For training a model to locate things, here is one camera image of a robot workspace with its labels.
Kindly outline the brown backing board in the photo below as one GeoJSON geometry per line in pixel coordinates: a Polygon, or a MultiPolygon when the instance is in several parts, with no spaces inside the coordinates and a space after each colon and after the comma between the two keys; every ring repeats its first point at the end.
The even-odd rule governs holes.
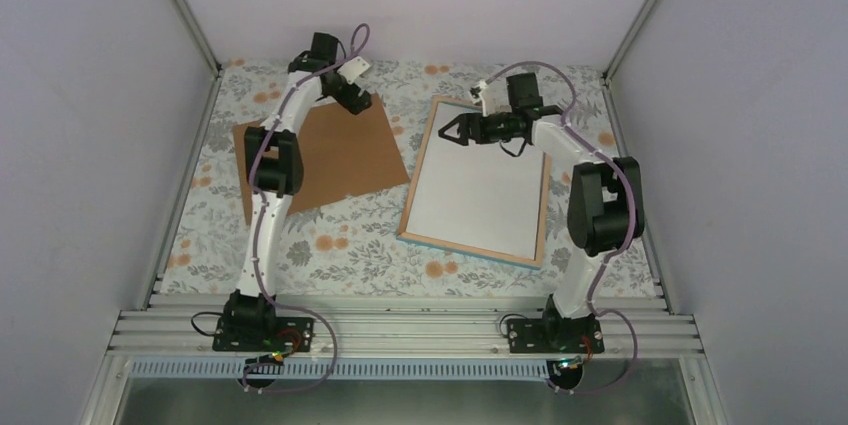
{"type": "Polygon", "coordinates": [[[380,96],[352,115],[337,103],[313,107],[298,132],[305,178],[290,215],[410,181],[380,96]]]}

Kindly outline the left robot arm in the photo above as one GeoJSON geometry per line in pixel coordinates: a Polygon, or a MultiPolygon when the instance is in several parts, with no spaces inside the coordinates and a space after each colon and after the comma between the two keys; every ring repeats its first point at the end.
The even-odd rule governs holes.
{"type": "Polygon", "coordinates": [[[304,179],[298,132],[308,112],[332,98],[348,113],[370,108],[369,93],[355,83],[364,69],[354,62],[360,50],[328,33],[313,34],[310,48],[288,65],[282,101],[258,126],[245,130],[243,146],[251,192],[249,245],[235,291],[228,299],[216,337],[228,335],[255,350],[278,336],[277,306],[270,293],[279,234],[304,179]]]}

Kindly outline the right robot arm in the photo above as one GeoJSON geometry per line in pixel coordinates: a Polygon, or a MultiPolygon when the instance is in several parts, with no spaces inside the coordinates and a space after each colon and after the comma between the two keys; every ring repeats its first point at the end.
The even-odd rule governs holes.
{"type": "Polygon", "coordinates": [[[566,219],[574,249],[565,282],[549,296],[541,318],[544,344],[565,352],[579,338],[594,336],[603,314],[595,306],[603,274],[644,232],[641,167],[635,158],[610,157],[583,138],[571,125],[570,106],[544,102],[535,74],[515,74],[506,82],[508,110],[492,111],[490,83],[482,80],[469,90],[478,112],[452,119],[438,135],[461,146],[519,139],[571,166],[566,219]]]}

